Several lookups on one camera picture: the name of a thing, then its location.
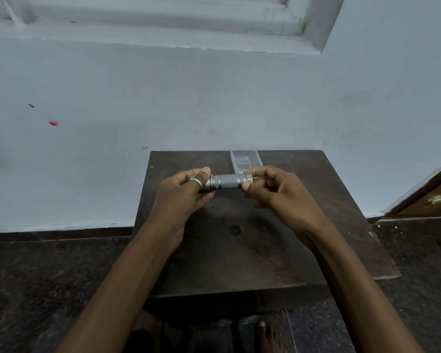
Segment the white window frame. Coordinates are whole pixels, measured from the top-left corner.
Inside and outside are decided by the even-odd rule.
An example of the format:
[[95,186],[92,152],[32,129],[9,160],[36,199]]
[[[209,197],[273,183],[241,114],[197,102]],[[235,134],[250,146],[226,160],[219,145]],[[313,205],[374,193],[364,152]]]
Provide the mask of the white window frame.
[[0,0],[0,38],[319,54],[344,0]]

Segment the person's right hand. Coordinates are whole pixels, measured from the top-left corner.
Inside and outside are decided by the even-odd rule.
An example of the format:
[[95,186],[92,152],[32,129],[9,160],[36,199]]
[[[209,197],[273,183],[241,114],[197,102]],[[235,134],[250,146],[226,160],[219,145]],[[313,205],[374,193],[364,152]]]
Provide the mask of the person's right hand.
[[245,173],[267,184],[264,191],[243,191],[246,198],[256,201],[256,208],[270,210],[311,250],[329,248],[337,230],[295,174],[274,166],[254,167]]

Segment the person's left forearm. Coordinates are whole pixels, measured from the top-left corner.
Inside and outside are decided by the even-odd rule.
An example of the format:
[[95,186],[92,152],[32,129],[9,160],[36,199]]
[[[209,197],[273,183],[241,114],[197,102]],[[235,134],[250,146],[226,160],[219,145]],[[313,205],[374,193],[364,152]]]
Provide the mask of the person's left forearm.
[[179,231],[142,228],[123,251],[55,353],[121,353]]

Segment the person's right foot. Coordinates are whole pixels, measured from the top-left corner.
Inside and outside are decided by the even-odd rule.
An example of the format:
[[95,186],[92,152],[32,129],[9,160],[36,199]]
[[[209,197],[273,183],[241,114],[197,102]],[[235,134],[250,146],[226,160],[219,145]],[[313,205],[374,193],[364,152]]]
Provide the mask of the person's right foot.
[[255,353],[282,353],[277,334],[265,321],[260,320],[255,327]]

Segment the person's right forearm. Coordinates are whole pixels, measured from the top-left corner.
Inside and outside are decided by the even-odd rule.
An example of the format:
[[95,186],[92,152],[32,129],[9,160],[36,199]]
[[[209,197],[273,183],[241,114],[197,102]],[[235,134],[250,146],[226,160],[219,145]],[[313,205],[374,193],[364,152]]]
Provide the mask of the person's right forearm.
[[357,353],[424,353],[335,225],[326,221],[307,240]]

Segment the person's left hand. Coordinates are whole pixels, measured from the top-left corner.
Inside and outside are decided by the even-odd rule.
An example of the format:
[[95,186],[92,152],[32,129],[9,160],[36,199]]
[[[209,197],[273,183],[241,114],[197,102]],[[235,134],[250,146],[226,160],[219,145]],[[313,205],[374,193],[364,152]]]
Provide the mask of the person's left hand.
[[184,228],[192,214],[213,197],[188,197],[186,171],[165,178],[158,187],[155,200],[142,229],[152,233],[172,253],[183,239]]

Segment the grey metal flashlight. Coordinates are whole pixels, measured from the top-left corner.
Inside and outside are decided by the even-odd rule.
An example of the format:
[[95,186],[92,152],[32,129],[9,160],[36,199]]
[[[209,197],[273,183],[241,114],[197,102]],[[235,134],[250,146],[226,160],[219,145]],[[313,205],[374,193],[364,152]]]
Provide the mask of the grey metal flashlight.
[[242,183],[253,182],[251,174],[211,175],[198,193],[209,193],[216,190],[241,189]]

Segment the clear plastic container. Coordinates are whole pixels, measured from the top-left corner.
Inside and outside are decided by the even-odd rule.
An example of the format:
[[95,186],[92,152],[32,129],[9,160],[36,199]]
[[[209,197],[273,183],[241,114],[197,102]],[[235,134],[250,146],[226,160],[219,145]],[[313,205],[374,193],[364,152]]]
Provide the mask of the clear plastic container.
[[230,150],[229,153],[236,174],[243,174],[250,168],[263,166],[257,150]]

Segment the brown wooden door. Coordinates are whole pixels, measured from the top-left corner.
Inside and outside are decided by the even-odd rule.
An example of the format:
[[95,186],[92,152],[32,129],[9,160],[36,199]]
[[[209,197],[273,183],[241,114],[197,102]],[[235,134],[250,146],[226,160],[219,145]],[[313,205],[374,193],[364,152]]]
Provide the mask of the brown wooden door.
[[441,217],[441,203],[431,205],[429,197],[441,195],[441,171],[431,177],[408,198],[392,207],[384,215],[385,219]]

